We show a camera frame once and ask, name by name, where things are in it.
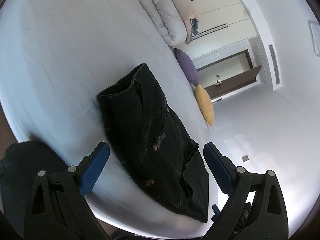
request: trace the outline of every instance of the air vent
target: air vent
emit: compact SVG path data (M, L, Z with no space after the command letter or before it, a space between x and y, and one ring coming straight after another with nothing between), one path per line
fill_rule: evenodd
M273 67L275 69L275 75L276 75L276 84L280 84L280 75L279 75L279 68L278 68L278 62L276 59L275 50L273 49L273 45L269 45L272 61L273 61Z

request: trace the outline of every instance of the jeans button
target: jeans button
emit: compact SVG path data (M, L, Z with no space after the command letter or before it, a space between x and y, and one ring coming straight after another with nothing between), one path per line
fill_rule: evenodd
M153 185L153 179L147 180L146 186L147 186L147 187L151 187L152 185Z

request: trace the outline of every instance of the white bed sheet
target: white bed sheet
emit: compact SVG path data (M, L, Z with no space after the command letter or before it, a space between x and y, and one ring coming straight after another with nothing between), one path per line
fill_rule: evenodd
M142 62L201 154L210 141L192 88L138 0L7 0L0 41L0 100L13 133L38 137L68 165L108 141L95 97ZM217 185L209 174L211 207ZM99 219L143 236L197 237L212 225L211 208L203 224L144 194L112 149L87 200Z

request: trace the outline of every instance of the door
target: door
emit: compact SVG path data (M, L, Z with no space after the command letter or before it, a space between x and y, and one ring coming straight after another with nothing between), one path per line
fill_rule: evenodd
M262 66L258 66L247 70L239 75L225 79L210 87L206 87L205 90L208 92L211 99L215 99L239 88L250 85L257 81L256 77L261 67Z

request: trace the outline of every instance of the door frame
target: door frame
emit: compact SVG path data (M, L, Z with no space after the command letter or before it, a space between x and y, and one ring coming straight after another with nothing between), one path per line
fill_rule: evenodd
M236 54L233 54L233 55L231 55L231 56L228 56L228 57L219 59L219 60L217 60L217 61L215 61L215 62L212 62L212 63L210 63L210 64L208 64L208 65L205 65L205 66L203 66L203 67L201 67L201 68L198 68L198 69L197 69L197 72L199 72L199 71L201 71L201 70L203 70L203 69L205 69L205 68L211 67L211 66L213 66L213 65L216 65L216 64L218 64L218 63L220 63L220 62L222 62L222 61L225 61L225 60L227 60L227 59L230 59L230 58L232 58L232 57L239 56L239 55L241 55L241 54L243 54L243 53L245 54L245 56L246 56L246 58L247 58L247 61L248 61L248 63L249 63L250 69L253 69L253 64L252 64L252 61L251 61L251 58L250 58L249 50L246 49L246 50L243 50L243 51L238 52L238 53L236 53Z

